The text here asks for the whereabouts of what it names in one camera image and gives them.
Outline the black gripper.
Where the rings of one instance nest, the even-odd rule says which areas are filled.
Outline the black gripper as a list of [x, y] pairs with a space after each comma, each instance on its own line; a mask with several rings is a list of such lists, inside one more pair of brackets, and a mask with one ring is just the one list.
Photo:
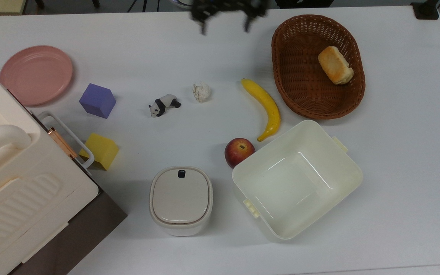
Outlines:
[[243, 30], [249, 33], [251, 23], [258, 17], [264, 17], [269, 8], [269, 0], [194, 0], [191, 6], [191, 18], [199, 21], [201, 34], [207, 35], [207, 22], [218, 12], [244, 12], [246, 20]]

